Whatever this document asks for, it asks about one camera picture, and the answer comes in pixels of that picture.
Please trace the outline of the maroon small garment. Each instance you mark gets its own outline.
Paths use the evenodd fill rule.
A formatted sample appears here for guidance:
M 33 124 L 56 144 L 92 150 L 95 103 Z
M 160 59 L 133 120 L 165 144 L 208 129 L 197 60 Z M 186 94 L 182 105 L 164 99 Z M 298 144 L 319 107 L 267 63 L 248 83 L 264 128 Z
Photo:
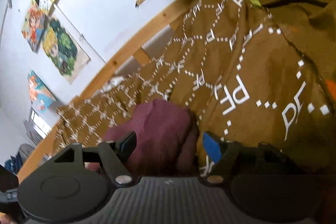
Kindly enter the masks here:
M 131 132 L 137 135 L 137 145 L 125 166 L 132 175 L 198 174 L 199 133 L 191 110 L 164 100 L 140 104 L 131 120 L 110 128 L 103 140 L 119 141 Z

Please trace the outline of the grey framed window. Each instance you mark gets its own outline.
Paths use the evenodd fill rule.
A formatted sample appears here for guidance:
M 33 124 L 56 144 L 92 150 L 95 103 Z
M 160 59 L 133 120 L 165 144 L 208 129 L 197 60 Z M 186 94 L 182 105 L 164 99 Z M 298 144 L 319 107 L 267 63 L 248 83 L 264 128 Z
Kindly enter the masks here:
M 30 116 L 23 122 L 27 136 L 30 140 L 38 145 L 51 131 L 51 127 L 45 122 L 45 120 L 38 115 L 38 113 L 30 108 Z

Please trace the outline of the orange blue anime poster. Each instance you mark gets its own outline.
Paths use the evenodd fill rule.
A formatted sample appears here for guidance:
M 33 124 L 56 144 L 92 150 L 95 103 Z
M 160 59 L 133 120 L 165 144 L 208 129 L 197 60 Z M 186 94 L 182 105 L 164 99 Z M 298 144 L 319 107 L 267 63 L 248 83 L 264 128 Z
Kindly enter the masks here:
M 28 86 L 30 101 L 32 104 L 37 103 L 39 111 L 46 111 L 57 99 L 36 75 L 34 71 L 30 71 L 28 76 Z

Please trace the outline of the brown PF patterned blanket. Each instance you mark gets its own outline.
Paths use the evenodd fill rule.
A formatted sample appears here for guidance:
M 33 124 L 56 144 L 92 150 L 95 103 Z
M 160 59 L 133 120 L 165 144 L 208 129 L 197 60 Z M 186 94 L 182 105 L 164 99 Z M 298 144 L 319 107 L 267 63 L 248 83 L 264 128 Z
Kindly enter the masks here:
M 164 100 L 195 116 L 198 172 L 207 131 L 264 141 L 335 172 L 335 0 L 195 0 L 148 65 L 106 93 L 58 110 L 52 153 L 92 147 L 136 106 Z

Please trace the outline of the red haired anime poster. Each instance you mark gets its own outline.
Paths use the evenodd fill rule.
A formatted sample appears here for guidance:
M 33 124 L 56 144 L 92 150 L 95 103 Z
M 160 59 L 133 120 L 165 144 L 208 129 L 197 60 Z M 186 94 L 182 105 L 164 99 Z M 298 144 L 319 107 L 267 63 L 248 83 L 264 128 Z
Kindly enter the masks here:
M 46 13 L 31 0 L 22 26 L 22 35 L 33 53 L 37 53 L 45 31 Z

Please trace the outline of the anime boy wall poster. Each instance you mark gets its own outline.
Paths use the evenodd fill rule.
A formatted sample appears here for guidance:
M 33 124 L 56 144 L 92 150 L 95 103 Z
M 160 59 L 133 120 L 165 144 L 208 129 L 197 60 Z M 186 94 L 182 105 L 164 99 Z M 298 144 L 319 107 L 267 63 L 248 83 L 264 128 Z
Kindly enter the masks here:
M 42 38 L 42 47 L 60 75 L 72 84 L 84 67 L 91 61 L 76 40 L 60 24 L 51 18 Z

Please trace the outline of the wooden bed frame rail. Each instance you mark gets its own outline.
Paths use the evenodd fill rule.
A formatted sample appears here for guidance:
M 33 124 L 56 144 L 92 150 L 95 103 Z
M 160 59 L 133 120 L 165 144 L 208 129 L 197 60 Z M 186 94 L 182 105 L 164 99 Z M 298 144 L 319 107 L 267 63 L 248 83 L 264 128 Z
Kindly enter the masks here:
M 79 96 L 75 96 L 72 102 L 92 96 L 94 92 L 102 88 L 103 85 L 112 78 L 115 71 L 130 57 L 134 57 L 140 65 L 148 64 L 150 62 L 150 57 L 142 46 L 167 25 L 175 30 L 178 23 L 181 21 L 182 16 L 187 13 L 193 1 L 194 0 L 176 0 L 153 17 L 135 35 L 133 35 L 113 57 L 111 57 L 87 85 L 84 91 Z M 32 154 L 26 160 L 17 174 L 19 182 L 22 182 L 37 169 L 38 164 L 42 161 L 44 155 L 51 155 L 57 127 L 57 125 L 54 125 L 50 133 L 39 143 L 37 148 L 34 149 Z

